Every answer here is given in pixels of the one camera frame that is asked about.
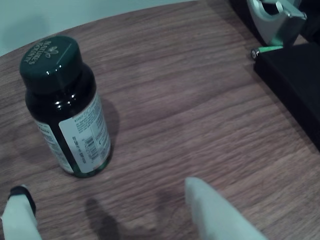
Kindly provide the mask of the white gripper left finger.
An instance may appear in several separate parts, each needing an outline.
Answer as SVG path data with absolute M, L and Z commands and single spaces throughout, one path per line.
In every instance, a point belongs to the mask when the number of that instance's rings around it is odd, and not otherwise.
M 40 240 L 36 204 L 26 185 L 10 189 L 2 216 L 5 240 Z

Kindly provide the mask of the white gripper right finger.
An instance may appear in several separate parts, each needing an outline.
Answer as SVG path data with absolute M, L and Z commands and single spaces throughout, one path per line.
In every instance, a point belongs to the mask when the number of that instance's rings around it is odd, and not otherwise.
M 184 182 L 185 202 L 202 240 L 266 240 L 228 200 L 197 177 Z

